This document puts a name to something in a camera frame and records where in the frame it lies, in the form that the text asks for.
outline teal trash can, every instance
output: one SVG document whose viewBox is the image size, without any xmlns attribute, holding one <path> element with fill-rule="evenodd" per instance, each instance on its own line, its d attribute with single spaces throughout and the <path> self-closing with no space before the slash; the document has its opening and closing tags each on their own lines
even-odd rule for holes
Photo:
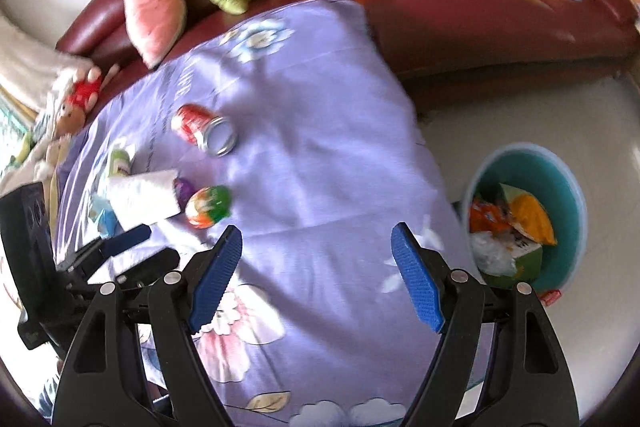
<svg viewBox="0 0 640 427">
<path fill-rule="evenodd" d="M 469 240 L 469 209 L 476 192 L 493 201 L 499 184 L 533 194 L 544 206 L 558 245 L 543 247 L 542 270 L 532 282 L 538 295 L 564 293 L 571 284 L 587 246 L 587 205 L 569 167 L 550 150 L 532 143 L 513 143 L 490 155 L 473 177 L 462 201 L 463 224 Z"/>
</svg>

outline purple ball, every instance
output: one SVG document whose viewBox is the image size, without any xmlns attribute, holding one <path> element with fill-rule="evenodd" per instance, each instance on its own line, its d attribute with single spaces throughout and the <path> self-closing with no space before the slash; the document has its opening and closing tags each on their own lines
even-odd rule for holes
<svg viewBox="0 0 640 427">
<path fill-rule="evenodd" d="M 180 210 L 184 212 L 188 201 L 196 193 L 196 189 L 191 185 L 190 181 L 184 178 L 176 178 L 174 180 L 174 190 Z"/>
</svg>

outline brown plush toy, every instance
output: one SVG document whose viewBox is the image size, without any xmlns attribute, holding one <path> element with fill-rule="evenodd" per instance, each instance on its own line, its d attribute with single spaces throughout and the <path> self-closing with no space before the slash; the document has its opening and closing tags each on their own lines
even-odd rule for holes
<svg viewBox="0 0 640 427">
<path fill-rule="evenodd" d="M 76 134 L 84 127 L 86 115 L 95 107 L 98 94 L 119 71 L 117 64 L 111 67 L 104 78 L 98 66 L 89 71 L 76 71 L 74 81 L 60 107 L 54 138 Z"/>
</svg>

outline red sofa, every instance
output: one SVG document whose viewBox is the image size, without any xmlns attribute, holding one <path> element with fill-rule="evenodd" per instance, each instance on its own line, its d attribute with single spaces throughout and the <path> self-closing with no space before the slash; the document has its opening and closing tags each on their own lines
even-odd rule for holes
<svg viewBox="0 0 640 427">
<path fill-rule="evenodd" d="M 171 60 L 254 14 L 297 0 L 253 0 L 231 16 L 186 0 L 188 26 Z M 626 70 L 640 50 L 628 0 L 355 0 L 380 53 L 418 110 L 489 94 L 599 78 Z M 122 0 L 92 0 L 59 50 L 123 71 L 98 109 L 147 73 L 130 44 Z"/>
</svg>

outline silver screw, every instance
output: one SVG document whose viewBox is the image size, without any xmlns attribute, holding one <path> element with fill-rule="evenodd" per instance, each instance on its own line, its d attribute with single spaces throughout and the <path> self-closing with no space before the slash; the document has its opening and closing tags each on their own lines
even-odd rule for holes
<svg viewBox="0 0 640 427">
<path fill-rule="evenodd" d="M 530 293 L 533 291 L 531 289 L 531 285 L 526 282 L 519 282 L 518 284 L 516 284 L 516 288 L 523 295 L 530 295 Z"/>
<path fill-rule="evenodd" d="M 102 295 L 110 295 L 116 289 L 116 285 L 112 282 L 106 282 L 102 286 L 100 286 L 100 293 Z"/>
<path fill-rule="evenodd" d="M 451 272 L 451 278 L 455 281 L 455 282 L 467 282 L 469 280 L 469 275 L 463 271 L 463 270 L 453 270 L 453 272 Z"/>
<path fill-rule="evenodd" d="M 182 279 L 182 275 L 179 272 L 169 272 L 164 276 L 164 282 L 167 284 L 176 284 L 180 282 L 180 279 Z"/>
</svg>

